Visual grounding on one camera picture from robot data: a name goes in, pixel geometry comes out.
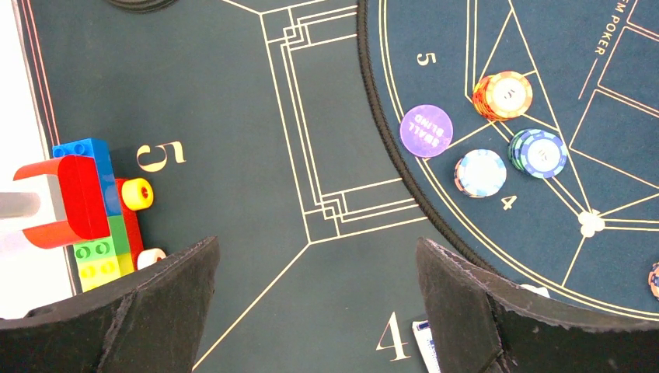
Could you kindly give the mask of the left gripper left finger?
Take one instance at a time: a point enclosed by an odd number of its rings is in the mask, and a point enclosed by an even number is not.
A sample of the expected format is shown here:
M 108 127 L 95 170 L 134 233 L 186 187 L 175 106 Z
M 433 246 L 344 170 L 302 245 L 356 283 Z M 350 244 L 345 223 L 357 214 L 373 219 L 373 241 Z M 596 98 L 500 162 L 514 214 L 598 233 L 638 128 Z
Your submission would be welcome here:
M 1 323 L 3 372 L 189 372 L 220 260 L 215 237 Z

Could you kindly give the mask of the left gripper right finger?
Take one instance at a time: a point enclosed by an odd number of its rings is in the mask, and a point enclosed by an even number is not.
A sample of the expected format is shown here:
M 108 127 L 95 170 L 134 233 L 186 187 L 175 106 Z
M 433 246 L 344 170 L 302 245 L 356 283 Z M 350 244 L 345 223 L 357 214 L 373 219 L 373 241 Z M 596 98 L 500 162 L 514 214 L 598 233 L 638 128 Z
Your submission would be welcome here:
M 656 372 L 658 324 L 537 295 L 429 239 L 420 290 L 443 372 Z

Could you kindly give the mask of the blue playing card deck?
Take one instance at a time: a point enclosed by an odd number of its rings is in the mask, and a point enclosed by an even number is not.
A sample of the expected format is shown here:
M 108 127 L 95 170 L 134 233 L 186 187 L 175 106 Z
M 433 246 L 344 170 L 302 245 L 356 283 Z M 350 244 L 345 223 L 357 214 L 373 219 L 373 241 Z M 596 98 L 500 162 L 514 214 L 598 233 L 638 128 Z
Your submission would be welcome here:
M 429 322 L 427 320 L 412 322 L 412 331 L 427 371 L 429 373 L 440 373 L 441 370 L 439 368 Z

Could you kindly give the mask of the pink white chip stack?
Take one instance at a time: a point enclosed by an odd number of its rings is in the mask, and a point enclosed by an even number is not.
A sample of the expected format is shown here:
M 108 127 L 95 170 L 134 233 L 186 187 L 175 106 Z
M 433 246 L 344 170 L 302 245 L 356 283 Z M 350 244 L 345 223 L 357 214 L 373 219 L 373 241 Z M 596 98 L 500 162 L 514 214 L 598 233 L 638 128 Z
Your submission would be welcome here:
M 652 265 L 648 274 L 647 283 L 650 288 L 651 294 L 658 300 L 659 299 L 659 263 L 656 262 Z

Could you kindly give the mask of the teal poker chip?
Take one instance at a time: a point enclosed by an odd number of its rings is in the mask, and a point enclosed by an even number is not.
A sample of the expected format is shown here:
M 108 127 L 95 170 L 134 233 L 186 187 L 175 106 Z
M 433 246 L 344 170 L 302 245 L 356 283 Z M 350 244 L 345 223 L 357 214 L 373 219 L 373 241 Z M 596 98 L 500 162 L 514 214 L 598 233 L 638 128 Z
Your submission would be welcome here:
M 561 138 L 542 129 L 519 131 L 508 145 L 512 164 L 530 176 L 549 179 L 563 171 L 568 151 Z

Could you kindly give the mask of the orange poker chip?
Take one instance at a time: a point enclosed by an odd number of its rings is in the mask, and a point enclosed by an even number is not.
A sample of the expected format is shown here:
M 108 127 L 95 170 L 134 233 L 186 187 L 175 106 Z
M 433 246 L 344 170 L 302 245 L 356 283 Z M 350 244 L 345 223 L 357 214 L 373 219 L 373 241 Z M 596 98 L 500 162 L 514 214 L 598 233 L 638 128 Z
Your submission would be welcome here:
M 482 78 L 472 92 L 476 111 L 488 120 L 520 117 L 532 104 L 532 85 L 516 71 L 502 71 Z

